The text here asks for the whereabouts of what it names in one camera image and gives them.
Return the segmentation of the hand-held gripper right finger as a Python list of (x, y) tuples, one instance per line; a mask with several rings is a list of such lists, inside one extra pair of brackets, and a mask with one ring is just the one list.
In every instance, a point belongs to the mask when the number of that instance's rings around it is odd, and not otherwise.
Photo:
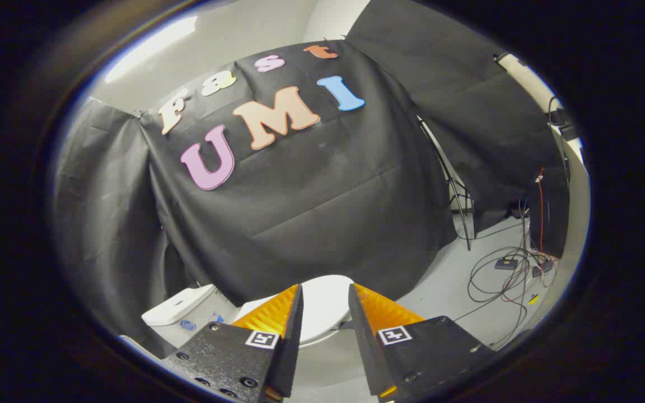
[(447, 316), (424, 319), (362, 285), (348, 306), (371, 395), (427, 402), (455, 393), (497, 353)]

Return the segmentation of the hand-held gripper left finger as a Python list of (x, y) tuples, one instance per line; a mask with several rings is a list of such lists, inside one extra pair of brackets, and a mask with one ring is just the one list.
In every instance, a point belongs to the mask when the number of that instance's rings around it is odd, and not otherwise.
[(282, 402), (292, 394), (303, 308), (303, 287), (293, 285), (232, 324), (205, 324), (163, 365), (228, 401)]

